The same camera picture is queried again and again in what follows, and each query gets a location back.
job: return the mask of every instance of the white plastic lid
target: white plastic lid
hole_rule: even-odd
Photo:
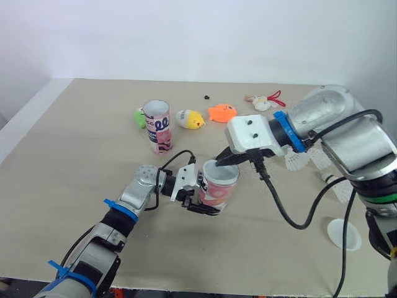
[[[217,185],[237,182],[240,172],[237,166],[215,166],[216,160],[207,160],[203,165],[205,179]]]
[[[143,112],[149,116],[162,116],[168,112],[168,109],[168,103],[158,99],[148,101],[143,106]]]
[[[327,232],[331,241],[342,248],[343,219],[334,219],[328,224]],[[359,231],[350,222],[347,224],[346,250],[355,251],[360,249],[362,240]]]

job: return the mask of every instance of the pink cup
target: pink cup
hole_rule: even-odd
[[[167,153],[172,148],[168,103],[159,100],[149,101],[143,106],[143,112],[154,152]]]
[[[203,182],[198,199],[201,203],[222,211],[240,173],[237,166],[215,166],[215,163],[215,160],[207,160],[203,165]]]

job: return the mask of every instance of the beige table surface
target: beige table surface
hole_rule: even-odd
[[[198,164],[227,146],[225,124],[200,130],[172,124],[174,148],[155,155],[133,111],[150,99],[165,99],[172,117],[180,109],[234,104],[254,114],[245,94],[282,90],[288,107],[314,86],[286,84],[172,83],[75,79],[0,165],[0,276],[52,280],[48,260],[61,261],[71,244],[107,212],[103,199],[116,199],[140,164],[163,164],[191,149]],[[208,94],[211,99],[204,100]],[[264,112],[271,116],[276,111]],[[185,156],[174,166],[187,162]],[[266,160],[288,213],[302,223],[324,184],[312,164],[299,172],[283,158]],[[188,212],[161,198],[145,212],[121,253],[115,286],[230,294],[328,296],[341,273],[341,250],[331,243],[327,224],[345,206],[328,194],[305,231],[291,228],[249,163],[228,208],[218,217]],[[348,252],[341,295],[379,296],[386,291],[387,260],[367,240],[364,206],[356,200],[351,222],[363,238]]]

